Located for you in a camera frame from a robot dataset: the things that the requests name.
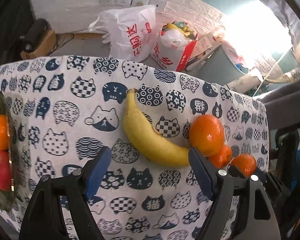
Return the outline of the small tangerine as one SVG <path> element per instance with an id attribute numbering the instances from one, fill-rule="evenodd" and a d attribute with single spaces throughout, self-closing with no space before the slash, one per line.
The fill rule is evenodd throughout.
<path id="1" fill-rule="evenodd" d="M 232 160 L 232 150 L 228 145 L 224 145 L 219 153 L 209 157 L 215 168 L 224 168 Z"/>
<path id="2" fill-rule="evenodd" d="M 242 153 L 236 156 L 230 163 L 230 166 L 236 167 L 245 178 L 252 175 L 257 169 L 255 158 L 250 154 Z"/>

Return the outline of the large red apple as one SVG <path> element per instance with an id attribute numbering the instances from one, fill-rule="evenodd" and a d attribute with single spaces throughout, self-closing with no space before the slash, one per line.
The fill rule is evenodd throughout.
<path id="1" fill-rule="evenodd" d="M 0 190 L 11 191 L 12 171 L 8 153 L 0 150 Z"/>

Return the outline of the large orange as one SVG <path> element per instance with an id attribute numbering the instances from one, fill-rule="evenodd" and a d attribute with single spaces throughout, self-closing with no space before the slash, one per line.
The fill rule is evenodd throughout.
<path id="1" fill-rule="evenodd" d="M 213 115 L 196 118 L 190 126 L 189 143 L 203 156 L 218 154 L 224 145 L 224 130 L 220 120 Z"/>

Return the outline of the long yellow banana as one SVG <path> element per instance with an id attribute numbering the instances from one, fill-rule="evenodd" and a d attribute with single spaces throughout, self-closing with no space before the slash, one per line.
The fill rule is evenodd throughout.
<path id="1" fill-rule="evenodd" d="M 126 96 L 122 127 L 130 143 L 149 161 L 166 167 L 189 166 L 189 149 L 157 133 L 136 105 L 136 89 Z"/>

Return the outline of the green glass fruit plate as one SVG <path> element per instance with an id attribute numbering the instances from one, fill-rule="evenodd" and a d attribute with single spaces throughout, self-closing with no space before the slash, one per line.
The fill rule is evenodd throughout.
<path id="1" fill-rule="evenodd" d="M 0 209 L 7 212 L 12 209 L 15 199 L 12 134 L 12 118 L 0 91 Z"/>

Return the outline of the cat pattern tablecloth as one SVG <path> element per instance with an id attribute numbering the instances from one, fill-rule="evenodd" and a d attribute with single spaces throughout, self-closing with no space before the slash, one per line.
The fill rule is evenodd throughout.
<path id="1" fill-rule="evenodd" d="M 190 124 L 208 114 L 223 125 L 233 156 L 249 153 L 268 168 L 266 109 L 252 98 L 186 74 L 108 57 L 41 57 L 0 66 L 0 91 L 10 110 L 19 163 L 19 189 L 10 211 L 21 223 L 41 176 L 61 177 L 82 168 L 103 146 L 111 165 L 91 213 L 106 239 L 194 239 L 211 202 L 189 167 L 149 162 L 122 128 L 126 92 L 150 125 L 169 141 L 188 146 Z"/>

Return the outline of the grey bin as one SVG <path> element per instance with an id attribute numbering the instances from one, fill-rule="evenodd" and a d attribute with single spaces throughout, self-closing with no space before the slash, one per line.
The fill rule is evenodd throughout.
<path id="1" fill-rule="evenodd" d="M 219 47 L 207 61 L 194 72 L 194 76 L 209 83 L 217 83 L 223 86 L 242 77 L 248 72 L 248 68 L 238 68 L 233 64 L 223 48 Z"/>

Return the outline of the cardboard box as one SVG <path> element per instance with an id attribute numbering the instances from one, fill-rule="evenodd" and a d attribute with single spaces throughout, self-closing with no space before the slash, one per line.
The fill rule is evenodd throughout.
<path id="1" fill-rule="evenodd" d="M 57 43 L 57 37 L 54 30 L 47 30 L 39 42 L 38 47 L 33 52 L 22 51 L 20 56 L 23 60 L 36 59 L 50 54 Z"/>

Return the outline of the black speaker on box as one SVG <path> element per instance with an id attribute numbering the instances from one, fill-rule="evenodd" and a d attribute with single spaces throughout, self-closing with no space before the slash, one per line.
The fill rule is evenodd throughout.
<path id="1" fill-rule="evenodd" d="M 35 51 L 48 29 L 49 23 L 45 19 L 37 19 L 28 32 L 20 36 L 23 51 L 27 53 Z"/>

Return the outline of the red white bag of items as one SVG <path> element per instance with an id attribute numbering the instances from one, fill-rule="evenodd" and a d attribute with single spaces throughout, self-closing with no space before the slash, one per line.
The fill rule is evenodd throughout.
<path id="1" fill-rule="evenodd" d="M 164 70 L 182 72 L 197 44 L 197 34 L 184 21 L 162 26 L 150 56 Z"/>

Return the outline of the white plastic shopping bag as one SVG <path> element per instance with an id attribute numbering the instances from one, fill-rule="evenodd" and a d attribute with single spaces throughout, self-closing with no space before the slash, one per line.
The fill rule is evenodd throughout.
<path id="1" fill-rule="evenodd" d="M 88 30 L 106 31 L 104 43 L 110 43 L 110 57 L 141 62 L 149 56 L 156 40 L 155 16 L 154 5 L 105 10 Z"/>

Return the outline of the white wall socket strip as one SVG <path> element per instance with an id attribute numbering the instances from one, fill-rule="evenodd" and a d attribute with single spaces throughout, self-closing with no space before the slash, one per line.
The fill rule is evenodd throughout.
<path id="1" fill-rule="evenodd" d="M 154 5 L 156 11 L 162 12 L 166 6 L 165 0 L 99 0 L 103 6 L 119 6 L 119 7 L 138 7 L 144 5 Z"/>

